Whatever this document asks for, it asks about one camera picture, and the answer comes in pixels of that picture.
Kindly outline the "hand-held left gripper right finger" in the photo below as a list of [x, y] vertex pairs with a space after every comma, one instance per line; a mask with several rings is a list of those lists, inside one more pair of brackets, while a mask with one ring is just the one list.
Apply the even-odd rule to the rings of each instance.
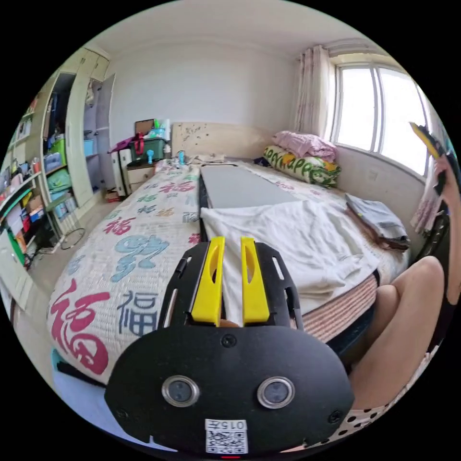
[[242, 312], [244, 326], [266, 323], [269, 307], [254, 239], [241, 238]]

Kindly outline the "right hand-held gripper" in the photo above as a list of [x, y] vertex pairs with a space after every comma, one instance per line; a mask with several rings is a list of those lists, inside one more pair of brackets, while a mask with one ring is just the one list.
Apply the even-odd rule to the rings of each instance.
[[[447, 151], [442, 145], [442, 143], [436, 137], [434, 137], [425, 126], [418, 125], [414, 122], [409, 122], [409, 124], [414, 134], [424, 143], [430, 156], [434, 160], [438, 160], [441, 157], [446, 156]], [[441, 196], [443, 192], [445, 183], [446, 183], [446, 173], [445, 172], [438, 173], [437, 183], [434, 186], [434, 190], [439, 196]]]

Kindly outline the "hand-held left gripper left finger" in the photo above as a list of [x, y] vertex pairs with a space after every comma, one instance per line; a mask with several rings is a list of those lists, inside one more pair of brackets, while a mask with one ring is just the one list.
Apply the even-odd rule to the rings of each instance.
[[225, 238], [215, 237], [208, 243], [202, 273], [191, 310], [196, 323], [218, 327], [222, 310], [222, 278]]

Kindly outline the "person's right hand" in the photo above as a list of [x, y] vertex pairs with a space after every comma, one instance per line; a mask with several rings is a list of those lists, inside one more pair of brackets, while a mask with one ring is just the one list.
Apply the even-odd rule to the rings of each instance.
[[461, 233], [461, 197], [458, 182], [455, 175], [448, 165], [445, 169], [446, 181], [443, 188], [443, 199], [448, 206], [450, 215], [450, 227], [457, 237]]

